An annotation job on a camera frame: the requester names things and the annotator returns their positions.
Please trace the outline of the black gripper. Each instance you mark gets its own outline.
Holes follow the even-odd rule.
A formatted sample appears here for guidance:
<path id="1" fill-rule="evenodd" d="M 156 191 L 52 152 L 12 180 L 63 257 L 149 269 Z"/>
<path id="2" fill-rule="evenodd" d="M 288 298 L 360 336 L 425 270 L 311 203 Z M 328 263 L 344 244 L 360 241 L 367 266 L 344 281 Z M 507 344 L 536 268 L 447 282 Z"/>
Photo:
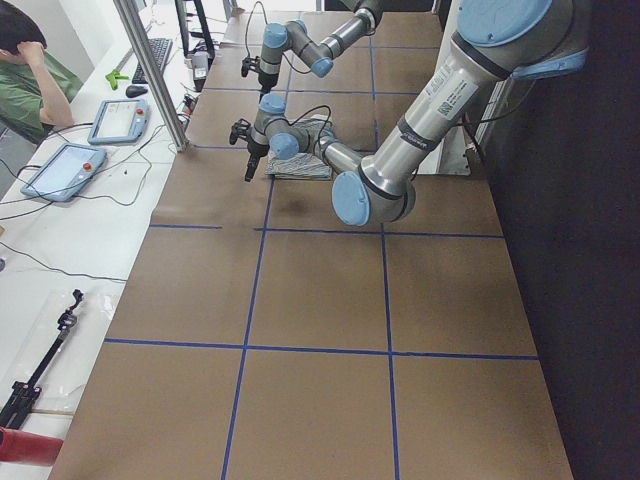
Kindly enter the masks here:
<path id="1" fill-rule="evenodd" d="M 231 126 L 229 143 L 235 145 L 239 140 L 246 142 L 247 151 L 249 152 L 244 180 L 251 181 L 261 159 L 267 156 L 267 140 L 263 139 L 260 133 L 246 119 L 239 119 Z"/>
<path id="2" fill-rule="evenodd" d="M 241 76 L 246 78 L 250 72 L 258 75 L 260 98 L 269 94 L 277 85 L 277 65 L 264 61 L 261 57 L 247 55 L 241 64 Z"/>

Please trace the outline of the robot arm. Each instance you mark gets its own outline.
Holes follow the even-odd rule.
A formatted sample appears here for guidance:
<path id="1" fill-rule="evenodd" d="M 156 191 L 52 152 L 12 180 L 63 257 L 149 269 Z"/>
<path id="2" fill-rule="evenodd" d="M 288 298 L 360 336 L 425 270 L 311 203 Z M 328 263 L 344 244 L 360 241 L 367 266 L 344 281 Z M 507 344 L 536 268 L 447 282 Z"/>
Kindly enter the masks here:
<path id="1" fill-rule="evenodd" d="M 337 176 L 332 205 L 347 225 L 394 222 L 410 213 L 415 189 L 410 177 L 485 87 L 508 78 L 537 80 L 580 70 L 588 52 L 589 1 L 463 1 L 444 64 L 400 117 L 372 155 L 361 156 L 335 138 L 329 120 L 290 121 L 284 99 L 273 93 L 281 61 L 293 52 L 310 71 L 326 76 L 334 61 L 382 21 L 380 1 L 348 1 L 353 16 L 320 43 L 300 20 L 269 23 L 261 54 L 244 59 L 241 74 L 258 74 L 261 98 L 254 122 L 240 119 L 229 142 L 243 139 L 252 180 L 261 158 L 287 160 L 309 153 Z"/>
<path id="2" fill-rule="evenodd" d="M 308 34 L 302 20 L 285 24 L 267 23 L 262 35 L 262 47 L 258 56 L 247 53 L 242 60 L 241 76 L 256 72 L 261 86 L 260 95 L 271 92 L 277 85 L 280 68 L 287 51 L 291 51 L 307 68 L 304 74 L 313 73 L 325 77 L 333 68 L 334 60 L 365 36 L 371 36 L 379 27 L 384 6 L 382 1 L 343 1 L 353 16 L 333 33 L 316 43 Z"/>

